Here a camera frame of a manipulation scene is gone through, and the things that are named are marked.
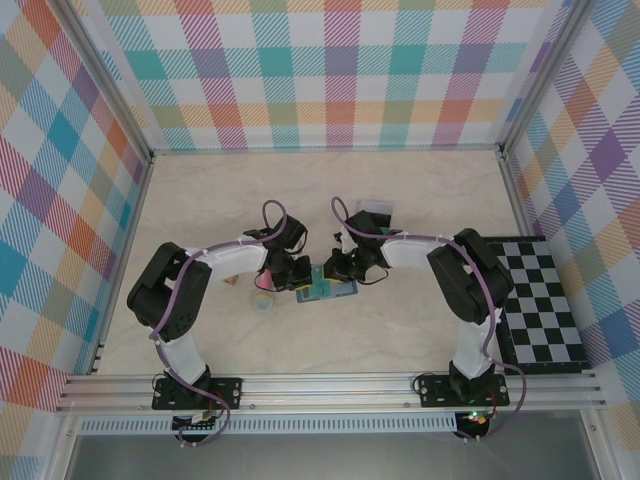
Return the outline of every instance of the metal rail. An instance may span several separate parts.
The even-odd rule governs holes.
[[[415,373],[242,375],[242,400],[234,415],[310,413],[456,412],[468,408],[420,407],[411,390]],[[64,415],[160,415],[151,410],[152,375],[69,377],[58,412]],[[527,377],[525,410],[581,410],[605,407],[591,371]],[[511,405],[522,393],[519,377],[507,376]]]

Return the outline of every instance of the blue object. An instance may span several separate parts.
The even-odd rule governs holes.
[[[311,266],[310,287],[296,291],[298,303],[327,300],[330,298],[346,297],[358,293],[358,285],[355,281],[348,283],[331,282],[324,278],[322,265]]]

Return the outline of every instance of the plaid wall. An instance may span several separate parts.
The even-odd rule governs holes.
[[[75,3],[151,144],[192,150],[493,144],[562,0]]]
[[[500,131],[498,142],[502,143],[507,133],[509,133],[509,129],[513,125],[513,121],[515,120],[516,116],[520,112],[520,108],[522,107],[522,102],[529,95],[529,92],[531,91],[531,87],[533,86],[533,82],[538,76],[538,72],[540,71],[540,68],[542,67],[542,65],[544,65],[544,62],[547,60],[547,57],[551,52],[551,47],[553,46],[553,42],[556,41],[556,39],[558,38],[558,35],[562,31],[564,22],[567,19],[567,16],[569,15],[569,11],[571,10],[571,7],[573,6],[574,3],[575,3],[575,0],[563,0],[562,6],[560,7],[560,10],[558,10],[558,13],[556,14],[556,18],[553,20],[553,24],[551,25],[551,28],[549,29],[549,32],[547,33],[547,36],[545,37],[544,42],[542,43],[542,46],[538,51],[538,54],[536,55],[536,59],[531,64],[531,67],[529,68],[529,72],[527,73],[525,81],[520,87],[518,96],[516,97],[515,101],[513,102],[513,105],[511,106],[511,109],[509,110],[509,115],[507,116],[507,120],[504,122],[504,125],[502,126],[502,130]]]
[[[640,1],[600,0],[514,153],[640,478]]]
[[[91,354],[143,162],[45,0],[0,2],[0,479]]]

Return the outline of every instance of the gray floor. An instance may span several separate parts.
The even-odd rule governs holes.
[[[590,480],[596,472],[579,412],[538,412],[468,445],[452,434],[226,435],[195,450],[172,437],[81,437],[67,480]]]

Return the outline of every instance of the black and white checkerboard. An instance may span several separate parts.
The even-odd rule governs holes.
[[[497,327],[503,360],[527,374],[590,368],[545,238],[486,241],[515,283]]]

